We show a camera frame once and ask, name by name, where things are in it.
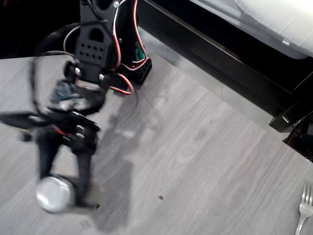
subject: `red wire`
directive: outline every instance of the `red wire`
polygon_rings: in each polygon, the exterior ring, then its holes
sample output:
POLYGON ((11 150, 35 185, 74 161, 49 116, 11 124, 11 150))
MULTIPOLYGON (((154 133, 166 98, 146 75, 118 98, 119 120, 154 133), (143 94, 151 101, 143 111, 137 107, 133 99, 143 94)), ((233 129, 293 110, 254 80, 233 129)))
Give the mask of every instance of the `red wire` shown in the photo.
POLYGON ((116 92, 120 92, 122 94, 132 94, 134 92, 134 88, 132 86, 132 84, 130 83, 130 81, 122 74, 118 73, 118 75, 124 79, 124 81, 126 82, 128 88, 129 88, 129 92, 128 91, 124 91, 121 89, 118 89, 116 87, 109 87, 111 90, 116 91, 116 92))

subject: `metal fork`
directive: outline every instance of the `metal fork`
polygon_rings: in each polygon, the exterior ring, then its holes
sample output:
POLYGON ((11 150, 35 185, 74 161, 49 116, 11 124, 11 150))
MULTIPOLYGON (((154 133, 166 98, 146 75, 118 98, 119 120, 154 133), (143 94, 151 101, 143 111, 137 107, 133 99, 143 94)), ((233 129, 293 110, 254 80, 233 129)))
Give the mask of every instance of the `metal fork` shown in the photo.
POLYGON ((300 234, 303 222, 313 215, 313 186, 304 182, 301 204, 299 207, 300 219, 295 235, 300 234))

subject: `black plastic bracket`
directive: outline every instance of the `black plastic bracket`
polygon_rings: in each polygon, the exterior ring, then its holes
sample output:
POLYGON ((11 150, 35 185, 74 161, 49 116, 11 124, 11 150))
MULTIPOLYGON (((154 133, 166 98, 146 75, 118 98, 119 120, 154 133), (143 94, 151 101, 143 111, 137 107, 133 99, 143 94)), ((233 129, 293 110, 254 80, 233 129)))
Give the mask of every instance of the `black plastic bracket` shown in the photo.
POLYGON ((138 85, 143 85, 150 70, 152 69, 152 60, 149 58, 146 63, 135 71, 131 71, 129 78, 138 85))

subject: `white wire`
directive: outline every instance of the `white wire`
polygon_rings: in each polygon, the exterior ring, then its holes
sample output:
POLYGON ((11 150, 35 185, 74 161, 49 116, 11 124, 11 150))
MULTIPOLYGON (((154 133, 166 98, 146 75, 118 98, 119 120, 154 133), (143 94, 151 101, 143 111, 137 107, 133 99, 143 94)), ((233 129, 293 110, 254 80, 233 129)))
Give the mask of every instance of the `white wire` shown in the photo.
POLYGON ((115 40, 115 47, 117 49, 117 64, 115 66, 116 69, 120 67, 121 65, 121 48, 119 47, 116 30, 115 30, 117 14, 118 14, 118 8, 116 9, 116 13, 115 13, 114 20, 113 20, 113 39, 115 40))
POLYGON ((67 44, 67 39, 68 39, 68 37, 72 34, 72 32, 74 32, 75 30, 77 30, 77 29, 79 29, 79 28, 80 28, 80 26, 78 26, 78 27, 72 29, 72 30, 67 34, 67 36, 64 38, 64 41, 63 41, 63 50, 64 50, 65 52, 66 52, 66 44, 67 44))
POLYGON ((127 0, 122 0, 120 3, 119 3, 119 6, 122 5, 124 2, 126 2, 127 0))

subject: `white mattress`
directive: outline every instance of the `white mattress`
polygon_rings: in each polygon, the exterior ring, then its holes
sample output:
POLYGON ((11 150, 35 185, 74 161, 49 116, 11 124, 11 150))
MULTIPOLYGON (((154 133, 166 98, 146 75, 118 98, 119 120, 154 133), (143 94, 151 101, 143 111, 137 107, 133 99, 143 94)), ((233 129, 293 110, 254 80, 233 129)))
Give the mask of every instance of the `white mattress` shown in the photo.
POLYGON ((299 51, 295 47, 290 47, 272 34, 264 31, 251 16, 246 15, 240 10, 235 0, 190 0, 202 8, 212 12, 213 14, 223 18, 232 25, 255 37, 266 45, 280 51, 281 53, 294 58, 305 59, 308 57, 303 51, 299 51))

